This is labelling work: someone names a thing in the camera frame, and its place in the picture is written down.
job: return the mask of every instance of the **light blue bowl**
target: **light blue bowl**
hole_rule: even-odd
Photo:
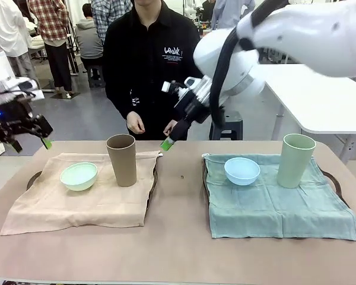
[[[93,186],[97,179],[97,167],[90,162],[75,163],[61,174],[61,182],[70,190],[83,191]]]
[[[257,163],[244,157],[228,160],[224,165],[224,170],[232,183],[241,186],[252,184],[261,172]]]

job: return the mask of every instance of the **person's right hand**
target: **person's right hand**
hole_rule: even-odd
[[[141,117],[134,111],[129,112],[126,116],[126,126],[135,134],[143,134],[145,132]]]

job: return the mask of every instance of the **light green bowl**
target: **light green bowl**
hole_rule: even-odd
[[[83,191],[93,186],[97,178],[97,167],[90,162],[75,163],[61,174],[61,182],[70,190]]]

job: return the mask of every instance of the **black stool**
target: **black stool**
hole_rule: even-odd
[[[225,124],[223,129],[219,129],[214,124],[211,124],[209,140],[219,141],[221,138],[230,138],[232,141],[243,140],[243,118],[238,111],[229,111],[225,113]]]
[[[95,80],[92,78],[92,70],[96,69],[99,73],[100,79]],[[91,65],[87,67],[87,76],[88,76],[88,83],[90,85],[90,88],[94,87],[105,87],[106,83],[103,80],[103,68],[100,65]]]

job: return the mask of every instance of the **neck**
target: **neck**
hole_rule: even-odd
[[[140,18],[141,24],[143,24],[146,28],[157,21],[158,16],[161,12],[162,3],[160,0],[153,1],[147,6],[141,6],[135,3],[135,8]]]

